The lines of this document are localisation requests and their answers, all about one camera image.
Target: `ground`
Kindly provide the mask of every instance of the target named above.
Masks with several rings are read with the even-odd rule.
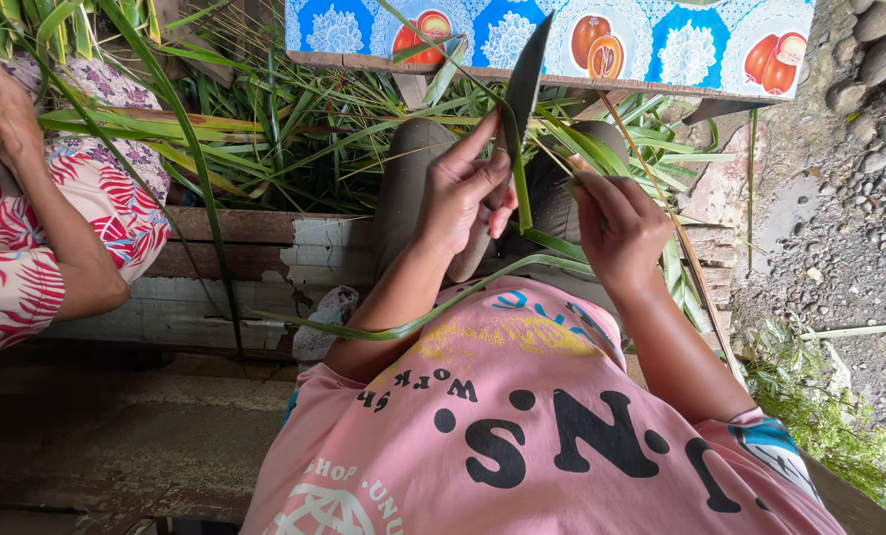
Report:
[[[882,60],[867,55],[879,41],[853,38],[853,9],[845,0],[817,3],[795,98],[759,113],[757,249],[752,269],[746,246],[739,249],[734,339],[761,315],[785,318],[789,310],[816,330],[886,323],[886,84],[853,98],[846,103],[851,108],[835,99],[827,103],[830,88],[865,76],[863,56],[865,64]],[[857,110],[862,117],[847,122],[847,113]],[[748,122],[745,113],[730,117],[728,127]],[[748,198],[745,173],[736,173],[729,189],[718,210],[740,213]],[[697,201],[696,188],[692,196]],[[746,217],[728,223],[746,242]],[[853,388],[886,425],[886,334],[836,339],[834,345],[852,369]]]

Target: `gray pants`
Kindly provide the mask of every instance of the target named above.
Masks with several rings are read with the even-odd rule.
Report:
[[[603,121],[586,121],[574,125],[574,128],[601,139],[627,164],[625,140],[616,127]],[[403,155],[384,164],[380,197],[373,218],[374,273],[377,280],[413,237],[423,198],[426,168],[454,142],[455,139],[445,127],[421,118],[410,119],[400,125],[393,135],[389,156]],[[562,189],[568,174],[550,156],[539,153],[525,167],[525,178],[532,225],[557,238],[580,244],[578,205]],[[493,274],[512,262],[537,253],[557,255],[507,229],[502,238],[490,242],[474,276],[478,278]],[[527,276],[591,301],[611,312],[619,326],[624,328],[614,304],[594,277],[539,264],[522,267],[512,274]]]

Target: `woman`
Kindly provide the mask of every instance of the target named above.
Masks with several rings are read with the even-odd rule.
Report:
[[[99,61],[71,58],[74,87],[101,103],[160,109],[148,91]],[[23,190],[0,194],[0,349],[51,322],[102,314],[129,299],[128,284],[156,259],[169,224],[156,202],[98,140],[54,132],[45,144],[31,94],[36,62],[0,64],[0,160]],[[114,141],[164,201],[158,154]]]
[[[468,287],[437,290],[480,201],[508,179],[505,152],[475,159],[497,126],[491,114],[456,143],[426,120],[395,134],[405,155],[388,164],[375,221],[387,269],[349,326],[394,327]],[[579,128],[626,160],[609,125]],[[572,206],[549,160],[528,167],[536,226],[580,239],[601,286],[548,269],[506,276],[414,336],[338,340],[298,377],[241,533],[842,532],[789,434],[664,286],[667,216],[632,180],[591,173]],[[420,196],[420,209],[405,202]],[[489,214],[494,237],[516,204],[509,192]],[[500,249],[524,253],[511,236]],[[607,301],[650,392],[625,374]]]

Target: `small plant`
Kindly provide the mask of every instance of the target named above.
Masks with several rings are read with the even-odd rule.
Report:
[[[886,509],[886,428],[872,425],[874,408],[852,390],[832,345],[800,340],[805,331],[794,318],[749,329],[747,387],[799,447]]]

